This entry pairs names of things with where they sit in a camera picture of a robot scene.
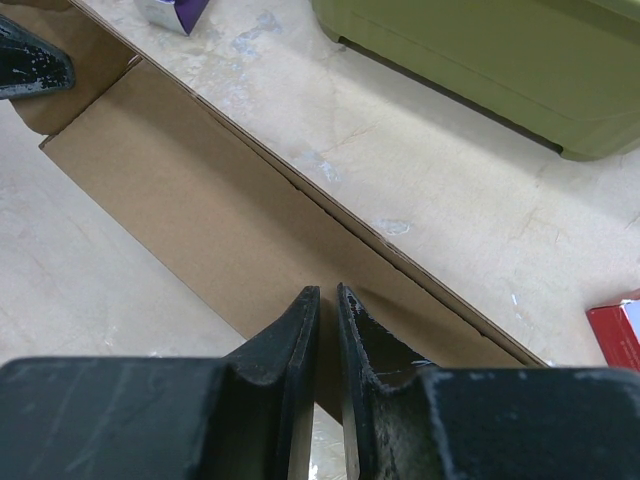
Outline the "brown cardboard box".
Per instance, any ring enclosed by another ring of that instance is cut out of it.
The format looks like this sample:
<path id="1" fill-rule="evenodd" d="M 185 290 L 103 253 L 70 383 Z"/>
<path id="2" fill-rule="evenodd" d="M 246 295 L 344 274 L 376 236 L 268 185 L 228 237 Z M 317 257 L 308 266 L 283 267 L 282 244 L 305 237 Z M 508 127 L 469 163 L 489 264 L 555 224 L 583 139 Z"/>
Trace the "brown cardboard box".
<path id="1" fill-rule="evenodd" d="M 320 288 L 316 397 L 331 416 L 340 414 L 339 284 L 439 365 L 526 365 L 78 9 L 8 1 L 1 12 L 75 63 L 73 91 L 15 104 L 45 136 L 45 154 L 231 327 L 251 337 L 303 287 Z"/>

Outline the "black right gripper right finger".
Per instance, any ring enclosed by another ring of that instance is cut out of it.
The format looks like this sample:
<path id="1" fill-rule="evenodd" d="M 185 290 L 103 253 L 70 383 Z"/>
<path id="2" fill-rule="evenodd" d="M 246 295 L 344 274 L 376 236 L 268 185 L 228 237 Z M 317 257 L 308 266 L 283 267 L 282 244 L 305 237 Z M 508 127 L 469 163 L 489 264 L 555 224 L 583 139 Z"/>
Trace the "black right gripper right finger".
<path id="1" fill-rule="evenodd" d="M 337 288 L 351 479 L 635 479 L 639 376 L 444 368 Z"/>

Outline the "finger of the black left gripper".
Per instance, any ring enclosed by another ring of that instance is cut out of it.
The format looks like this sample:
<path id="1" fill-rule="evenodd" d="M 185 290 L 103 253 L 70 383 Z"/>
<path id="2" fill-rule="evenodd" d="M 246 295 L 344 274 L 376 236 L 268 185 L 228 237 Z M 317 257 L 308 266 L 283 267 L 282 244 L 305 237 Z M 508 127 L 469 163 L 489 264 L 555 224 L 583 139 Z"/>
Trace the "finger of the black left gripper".
<path id="1" fill-rule="evenodd" d="M 70 57 L 1 16 L 1 99 L 70 90 L 76 81 Z"/>

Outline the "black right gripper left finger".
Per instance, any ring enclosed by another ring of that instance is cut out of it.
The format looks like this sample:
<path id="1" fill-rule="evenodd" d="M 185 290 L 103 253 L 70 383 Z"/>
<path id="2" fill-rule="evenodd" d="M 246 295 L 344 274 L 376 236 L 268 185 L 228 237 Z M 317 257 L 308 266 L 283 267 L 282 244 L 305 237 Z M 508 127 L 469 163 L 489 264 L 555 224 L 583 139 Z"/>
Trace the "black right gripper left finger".
<path id="1" fill-rule="evenodd" d="M 304 479 L 320 292 L 221 358 L 28 357 L 1 369 L 5 479 Z"/>

